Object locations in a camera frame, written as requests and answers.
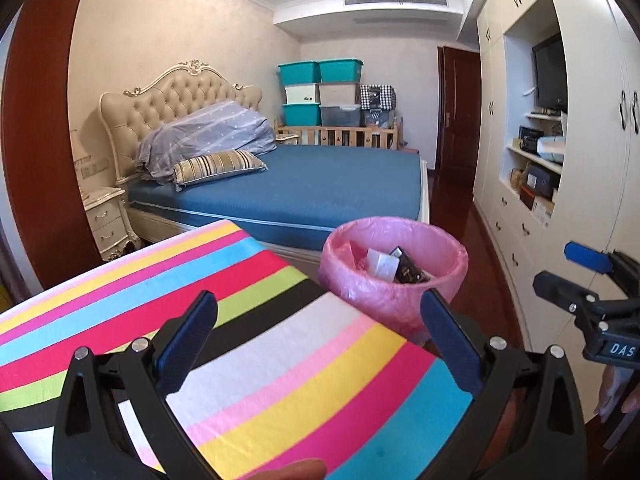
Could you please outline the right hand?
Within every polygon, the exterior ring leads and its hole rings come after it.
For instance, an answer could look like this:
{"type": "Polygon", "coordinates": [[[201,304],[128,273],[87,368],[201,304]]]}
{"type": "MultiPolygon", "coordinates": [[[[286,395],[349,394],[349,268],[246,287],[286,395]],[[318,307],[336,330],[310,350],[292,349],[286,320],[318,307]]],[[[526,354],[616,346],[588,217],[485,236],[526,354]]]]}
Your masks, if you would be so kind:
{"type": "Polygon", "coordinates": [[[635,386],[631,393],[625,393],[625,389],[630,384],[632,374],[634,374],[634,371],[628,370],[628,368],[613,365],[605,367],[599,389],[598,405],[594,410],[603,420],[611,415],[619,400],[623,400],[620,410],[624,414],[638,410],[640,406],[639,386],[635,386]]]}

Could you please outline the left hand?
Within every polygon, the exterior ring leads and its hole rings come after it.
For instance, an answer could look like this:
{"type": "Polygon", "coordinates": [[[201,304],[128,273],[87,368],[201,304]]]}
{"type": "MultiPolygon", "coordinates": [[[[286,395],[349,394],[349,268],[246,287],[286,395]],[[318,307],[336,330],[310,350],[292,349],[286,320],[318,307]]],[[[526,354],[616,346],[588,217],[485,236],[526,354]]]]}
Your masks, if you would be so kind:
{"type": "Polygon", "coordinates": [[[310,458],[278,469],[259,471],[246,480],[323,480],[327,473],[328,468],[323,460],[310,458]]]}

